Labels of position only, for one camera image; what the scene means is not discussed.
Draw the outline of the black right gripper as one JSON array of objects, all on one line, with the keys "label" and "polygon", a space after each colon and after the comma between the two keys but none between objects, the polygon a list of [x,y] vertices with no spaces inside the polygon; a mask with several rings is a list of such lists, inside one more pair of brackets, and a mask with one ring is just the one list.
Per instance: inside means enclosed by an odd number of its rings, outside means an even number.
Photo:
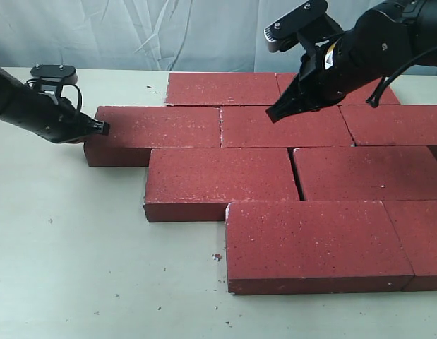
[{"label": "black right gripper", "polygon": [[339,38],[301,57],[299,72],[266,114],[272,123],[339,103],[357,88],[359,68],[352,61],[344,40]]}]

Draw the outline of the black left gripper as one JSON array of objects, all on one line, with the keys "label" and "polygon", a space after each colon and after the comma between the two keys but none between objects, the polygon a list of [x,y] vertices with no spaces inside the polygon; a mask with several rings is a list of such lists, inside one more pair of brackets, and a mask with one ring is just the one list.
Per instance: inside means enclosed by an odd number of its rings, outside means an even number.
[{"label": "black left gripper", "polygon": [[52,143],[72,143],[91,135],[109,135],[109,124],[84,113],[78,114],[66,98],[58,104],[50,102],[41,110],[37,135]]}]

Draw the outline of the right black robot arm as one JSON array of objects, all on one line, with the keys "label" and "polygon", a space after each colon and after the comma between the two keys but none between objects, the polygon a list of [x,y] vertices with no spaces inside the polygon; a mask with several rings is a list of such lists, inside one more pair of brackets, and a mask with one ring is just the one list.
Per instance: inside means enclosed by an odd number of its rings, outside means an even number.
[{"label": "right black robot arm", "polygon": [[437,67],[437,1],[382,1],[350,30],[327,9],[327,1],[306,1],[264,30],[270,52],[305,51],[294,80],[266,110],[272,122],[335,106],[373,81],[366,103],[376,108],[407,69]]}]

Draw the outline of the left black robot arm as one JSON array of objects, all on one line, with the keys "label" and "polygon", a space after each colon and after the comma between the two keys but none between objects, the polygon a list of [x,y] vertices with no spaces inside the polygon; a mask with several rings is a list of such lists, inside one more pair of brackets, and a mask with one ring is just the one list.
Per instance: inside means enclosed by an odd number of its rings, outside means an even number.
[{"label": "left black robot arm", "polygon": [[110,125],[81,112],[74,66],[37,64],[22,83],[0,67],[0,120],[51,143],[79,143],[109,134]]}]

